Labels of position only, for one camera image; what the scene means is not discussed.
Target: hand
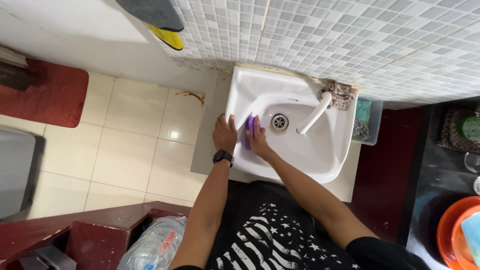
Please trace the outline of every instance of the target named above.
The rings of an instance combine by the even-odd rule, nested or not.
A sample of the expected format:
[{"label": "hand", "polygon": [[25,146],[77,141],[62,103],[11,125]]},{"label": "hand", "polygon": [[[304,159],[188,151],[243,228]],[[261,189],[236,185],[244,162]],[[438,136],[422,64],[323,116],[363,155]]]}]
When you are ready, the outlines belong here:
[{"label": "hand", "polygon": [[265,136],[265,129],[259,128],[260,125],[258,124],[260,117],[257,115],[255,116],[255,122],[253,124],[253,132],[252,134],[248,129],[246,129],[246,136],[250,141],[250,146],[252,147],[252,151],[257,154],[262,159],[266,159],[266,157],[273,152],[273,150],[268,146],[266,136]]},{"label": "hand", "polygon": [[233,151],[237,144],[237,129],[235,128],[233,114],[230,115],[228,123],[227,120],[225,120],[224,113],[217,117],[212,137],[217,151],[225,150],[233,156]]}]

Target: orange bowl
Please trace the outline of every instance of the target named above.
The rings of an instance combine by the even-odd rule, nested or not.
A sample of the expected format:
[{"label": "orange bowl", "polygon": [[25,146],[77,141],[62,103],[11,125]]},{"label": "orange bowl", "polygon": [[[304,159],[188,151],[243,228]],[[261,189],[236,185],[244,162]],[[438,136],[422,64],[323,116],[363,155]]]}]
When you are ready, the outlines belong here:
[{"label": "orange bowl", "polygon": [[456,220],[469,208],[480,205],[480,196],[463,198],[452,204],[443,214],[437,229],[437,245],[445,263],[453,270],[464,270],[452,251],[452,230]]},{"label": "orange bowl", "polygon": [[452,251],[455,259],[464,270],[479,270],[477,264],[473,260],[470,248],[462,231],[462,222],[471,215],[480,212],[480,205],[476,205],[467,209],[458,217],[452,229]]}]

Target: star print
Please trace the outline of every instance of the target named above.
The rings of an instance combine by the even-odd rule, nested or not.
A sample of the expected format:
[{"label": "star print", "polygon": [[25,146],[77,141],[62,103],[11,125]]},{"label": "star print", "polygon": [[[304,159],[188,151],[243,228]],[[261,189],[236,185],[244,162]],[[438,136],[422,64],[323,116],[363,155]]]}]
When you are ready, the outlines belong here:
[{"label": "star print", "polygon": [[309,247],[313,248],[313,250],[317,250],[317,249],[319,249],[319,248],[318,248],[318,246],[317,246],[317,245],[314,245],[313,243],[312,243],[312,245],[311,245],[311,246],[309,246]]}]

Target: white faucet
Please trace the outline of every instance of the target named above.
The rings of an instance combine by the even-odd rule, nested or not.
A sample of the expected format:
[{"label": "white faucet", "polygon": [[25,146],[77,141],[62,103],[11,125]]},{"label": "white faucet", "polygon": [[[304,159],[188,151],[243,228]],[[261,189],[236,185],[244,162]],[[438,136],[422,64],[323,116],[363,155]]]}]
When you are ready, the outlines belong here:
[{"label": "white faucet", "polygon": [[322,101],[320,101],[320,104],[312,111],[312,113],[305,119],[298,127],[297,127],[297,133],[298,134],[305,134],[307,130],[317,121],[317,119],[322,115],[322,113],[325,111],[327,106],[330,104],[330,101],[332,100],[332,93],[330,92],[324,92],[322,93]]}]

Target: black t-shirt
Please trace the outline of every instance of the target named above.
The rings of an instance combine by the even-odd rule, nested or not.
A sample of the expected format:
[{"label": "black t-shirt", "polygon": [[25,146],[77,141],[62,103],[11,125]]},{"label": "black t-shirt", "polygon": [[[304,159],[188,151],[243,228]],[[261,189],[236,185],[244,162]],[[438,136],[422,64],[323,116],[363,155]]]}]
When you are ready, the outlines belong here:
[{"label": "black t-shirt", "polygon": [[[182,266],[175,270],[199,270]],[[427,270],[405,248],[373,237],[341,249],[282,185],[229,181],[205,270]]]}]

